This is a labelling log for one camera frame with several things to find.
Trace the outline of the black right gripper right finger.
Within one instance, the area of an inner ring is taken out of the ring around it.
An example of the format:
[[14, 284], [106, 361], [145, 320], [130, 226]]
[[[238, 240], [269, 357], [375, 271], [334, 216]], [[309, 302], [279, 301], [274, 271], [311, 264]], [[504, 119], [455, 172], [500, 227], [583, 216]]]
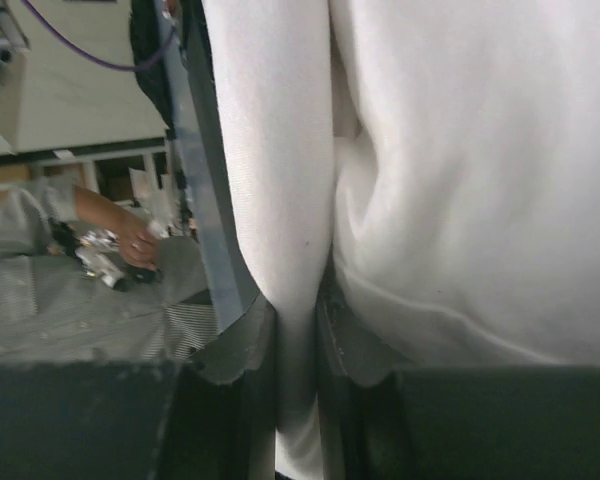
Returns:
[[600, 479], [600, 368], [429, 368], [364, 328], [333, 272], [316, 305], [328, 479]]

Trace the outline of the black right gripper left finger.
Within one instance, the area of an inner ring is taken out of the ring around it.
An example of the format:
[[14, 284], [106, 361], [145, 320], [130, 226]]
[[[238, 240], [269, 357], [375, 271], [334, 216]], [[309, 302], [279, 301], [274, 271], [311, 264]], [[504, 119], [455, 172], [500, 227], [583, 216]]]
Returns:
[[0, 479], [271, 479], [275, 312], [185, 363], [0, 365]]

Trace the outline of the white t shirt red print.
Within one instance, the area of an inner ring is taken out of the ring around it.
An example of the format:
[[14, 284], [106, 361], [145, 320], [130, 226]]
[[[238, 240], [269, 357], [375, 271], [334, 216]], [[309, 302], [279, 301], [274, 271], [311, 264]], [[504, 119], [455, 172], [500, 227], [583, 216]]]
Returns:
[[600, 366], [600, 1], [207, 1], [237, 239], [319, 479], [313, 311], [427, 365]]

